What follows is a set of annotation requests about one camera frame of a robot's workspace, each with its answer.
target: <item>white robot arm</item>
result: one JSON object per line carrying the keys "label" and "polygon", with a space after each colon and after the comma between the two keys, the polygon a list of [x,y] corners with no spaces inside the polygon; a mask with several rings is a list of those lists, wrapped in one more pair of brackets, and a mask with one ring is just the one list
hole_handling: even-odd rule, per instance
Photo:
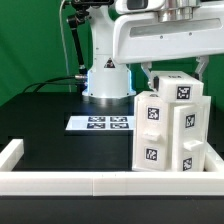
{"label": "white robot arm", "polygon": [[[131,2],[116,3],[119,13],[132,12],[115,22],[113,57],[117,63],[150,65],[153,61],[197,57],[196,72],[201,78],[207,55],[224,52],[224,1],[165,0],[160,8],[159,4],[152,10],[145,8],[144,13],[143,9],[127,10]],[[136,2],[150,5],[158,1]]]}

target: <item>black and white pattern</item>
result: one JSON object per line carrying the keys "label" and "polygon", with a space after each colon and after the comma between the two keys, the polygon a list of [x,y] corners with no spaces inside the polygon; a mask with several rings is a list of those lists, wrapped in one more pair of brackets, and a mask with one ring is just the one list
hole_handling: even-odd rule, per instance
{"label": "black and white pattern", "polygon": [[89,117],[88,121],[89,122],[105,122],[106,118],[105,117]]}
{"label": "black and white pattern", "polygon": [[183,171],[190,170],[192,168],[192,158],[185,159],[183,161]]}
{"label": "black and white pattern", "polygon": [[177,100],[189,100],[191,97],[190,86],[178,86],[177,87]]}
{"label": "black and white pattern", "polygon": [[148,119],[159,121],[160,120],[160,109],[148,107]]}
{"label": "black and white pattern", "polygon": [[127,117],[110,117],[110,122],[128,122]]}
{"label": "black and white pattern", "polygon": [[111,123],[110,128],[111,129],[128,129],[129,125],[128,123]]}
{"label": "black and white pattern", "polygon": [[146,149],[146,159],[157,161],[158,151],[156,149]]}
{"label": "black and white pattern", "polygon": [[185,128],[192,128],[195,126],[195,114],[186,116]]}
{"label": "black and white pattern", "polygon": [[105,129],[106,124],[105,123],[88,123],[87,129]]}

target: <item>cable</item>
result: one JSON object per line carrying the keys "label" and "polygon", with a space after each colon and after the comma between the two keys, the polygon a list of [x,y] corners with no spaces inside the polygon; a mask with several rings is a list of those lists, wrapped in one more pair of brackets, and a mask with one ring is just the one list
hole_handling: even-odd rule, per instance
{"label": "cable", "polygon": [[60,6],[60,10],[59,10],[59,20],[60,20],[60,29],[61,29],[61,39],[62,39],[62,45],[63,45],[64,57],[65,57],[66,73],[67,73],[67,76],[70,76],[68,54],[67,54],[65,35],[64,35],[64,26],[63,26],[63,21],[62,21],[62,9],[65,4],[65,1],[66,0],[62,0],[62,2],[61,2],[61,6]]}
{"label": "cable", "polygon": [[67,86],[67,85],[73,85],[76,86],[79,83],[53,83],[53,82],[38,82],[38,83],[34,83],[31,84],[29,86],[27,86],[22,93],[25,93],[29,88],[33,87],[33,86],[37,86],[37,85],[58,85],[58,86]]}
{"label": "cable", "polygon": [[[71,76],[67,76],[67,77],[58,77],[58,78],[53,78],[53,79],[49,79],[47,81],[45,81],[44,83],[49,83],[49,82],[56,82],[56,81],[61,81],[61,80],[67,80],[67,79],[75,79],[75,76],[71,75]],[[38,92],[43,86],[45,86],[45,84],[40,84],[39,86],[37,86],[36,89],[34,89],[33,92]]]}

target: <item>black table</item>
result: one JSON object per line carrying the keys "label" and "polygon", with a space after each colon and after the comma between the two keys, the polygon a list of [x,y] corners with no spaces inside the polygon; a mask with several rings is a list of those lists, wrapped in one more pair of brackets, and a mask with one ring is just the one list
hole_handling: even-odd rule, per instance
{"label": "black table", "polygon": [[[133,104],[103,107],[68,93],[17,95],[0,107],[1,149],[13,138],[24,139],[15,172],[131,171],[132,131],[68,132],[70,115],[133,115]],[[212,108],[209,141],[220,152],[214,128],[222,115]],[[0,223],[223,223],[223,207],[223,197],[211,196],[4,196]]]}

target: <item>green screen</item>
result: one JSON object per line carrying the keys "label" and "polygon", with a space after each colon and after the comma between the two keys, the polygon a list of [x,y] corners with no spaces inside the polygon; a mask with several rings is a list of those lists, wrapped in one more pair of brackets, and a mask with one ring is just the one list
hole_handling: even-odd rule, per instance
{"label": "green screen", "polygon": [[[1,1],[0,13],[0,104],[36,82],[66,76],[65,59],[60,34],[60,0]],[[63,10],[65,39],[70,74],[78,73],[76,52],[66,17],[74,13],[71,7]],[[89,24],[79,29],[87,68],[92,63],[92,43]],[[211,56],[203,81],[205,95],[224,109],[224,55]],[[153,63],[153,70],[175,70],[192,73],[197,66],[195,58]],[[137,92],[147,90],[147,80],[140,65],[130,66],[133,87]],[[62,86],[47,86],[42,91],[69,91]]]}

